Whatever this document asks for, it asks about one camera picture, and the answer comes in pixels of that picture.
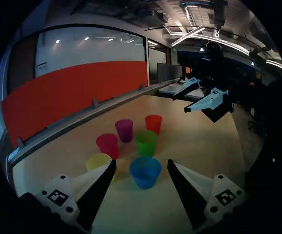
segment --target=glass wall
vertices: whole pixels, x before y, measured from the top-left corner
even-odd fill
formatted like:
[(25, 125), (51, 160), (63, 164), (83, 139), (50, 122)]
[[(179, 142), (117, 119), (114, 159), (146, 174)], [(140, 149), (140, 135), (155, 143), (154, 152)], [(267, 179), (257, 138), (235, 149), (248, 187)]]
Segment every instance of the glass wall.
[(148, 40), (150, 84), (158, 83), (157, 64), (171, 64), (170, 48)]
[(146, 61), (143, 38), (107, 28), (60, 28), (39, 35), (36, 77), (62, 68), (107, 61)]

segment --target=pink cup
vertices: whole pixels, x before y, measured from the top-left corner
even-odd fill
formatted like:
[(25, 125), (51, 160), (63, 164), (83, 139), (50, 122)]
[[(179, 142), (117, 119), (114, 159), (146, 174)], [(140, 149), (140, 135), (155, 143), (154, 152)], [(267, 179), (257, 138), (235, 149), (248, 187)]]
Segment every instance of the pink cup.
[(96, 145), (99, 147), (101, 153), (109, 155), (113, 160), (118, 157), (117, 136), (112, 133), (105, 133), (96, 139)]
[(132, 139), (132, 127), (134, 123), (130, 119), (122, 119), (115, 123), (118, 136), (122, 142), (128, 143)]

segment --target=plastic cup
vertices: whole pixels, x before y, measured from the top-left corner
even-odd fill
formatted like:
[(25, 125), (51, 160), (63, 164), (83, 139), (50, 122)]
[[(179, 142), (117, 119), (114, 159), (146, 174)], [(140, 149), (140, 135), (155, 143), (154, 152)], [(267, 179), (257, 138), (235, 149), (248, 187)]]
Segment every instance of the plastic cup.
[(138, 187), (147, 189), (154, 186), (162, 166), (155, 158), (141, 157), (130, 164), (129, 170)]
[(142, 130), (135, 136), (137, 148), (140, 156), (152, 157), (155, 152), (157, 134), (153, 131)]
[(118, 136), (122, 142), (128, 143), (132, 139), (133, 121), (130, 119), (122, 119), (115, 123)]
[(113, 160), (118, 157), (117, 136), (112, 133), (105, 133), (96, 139), (97, 146), (101, 153), (109, 155)]
[(145, 117), (146, 129), (156, 132), (159, 135), (162, 124), (162, 117), (160, 115), (148, 115)]
[(112, 161), (112, 158), (107, 154), (94, 154), (86, 162), (87, 171), (90, 172), (98, 167), (101, 167), (109, 163), (110, 161)]

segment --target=orange partition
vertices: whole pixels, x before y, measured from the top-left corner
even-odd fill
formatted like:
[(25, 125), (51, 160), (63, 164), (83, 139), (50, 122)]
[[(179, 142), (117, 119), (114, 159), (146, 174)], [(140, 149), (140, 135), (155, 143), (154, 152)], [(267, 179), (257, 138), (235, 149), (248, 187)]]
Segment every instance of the orange partition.
[(2, 102), (2, 113), (14, 147), (56, 121), (86, 107), (147, 86), (147, 64), (113, 61), (67, 67), (20, 86)]

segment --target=ceiling light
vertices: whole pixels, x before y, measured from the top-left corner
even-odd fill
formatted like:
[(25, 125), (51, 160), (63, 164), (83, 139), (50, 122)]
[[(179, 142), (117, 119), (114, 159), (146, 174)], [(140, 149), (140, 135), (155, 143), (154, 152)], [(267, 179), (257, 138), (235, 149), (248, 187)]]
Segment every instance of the ceiling light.
[(178, 40), (176, 40), (174, 43), (171, 44), (172, 47), (174, 47), (175, 45), (177, 45), (178, 43), (182, 42), (183, 40), (187, 39), (188, 37), (197, 34), (201, 31), (203, 31), (205, 29), (204, 25), (201, 25), (199, 27), (197, 27), (196, 29), (186, 33), (184, 36), (180, 37)]
[(95, 37), (95, 38), (113, 38), (113, 39), (118, 39), (118, 37)]
[[(182, 35), (186, 35), (186, 33), (185, 32), (171, 32), (170, 35), (182, 36)], [(202, 35), (202, 34), (195, 34), (195, 35), (191, 35), (190, 37), (214, 41), (214, 42), (229, 46), (229, 47), (231, 47), (235, 50), (238, 50), (238, 51), (246, 54), (247, 56), (250, 55), (250, 52), (247, 49), (245, 49), (244, 47), (239, 46), (237, 44), (234, 44), (232, 42), (228, 42), (228, 41), (219, 39), (219, 38), (209, 37), (209, 36), (205, 36), (205, 35)]]
[(149, 43), (153, 44), (153, 45), (157, 45), (157, 43), (153, 42), (153, 41), (150, 41), (148, 40)]
[(274, 66), (279, 67), (279, 68), (282, 69), (282, 64), (280, 64), (280, 63), (278, 63), (278, 62), (275, 62), (275, 61), (266, 59), (266, 63), (267, 63), (267, 64), (274, 65)]

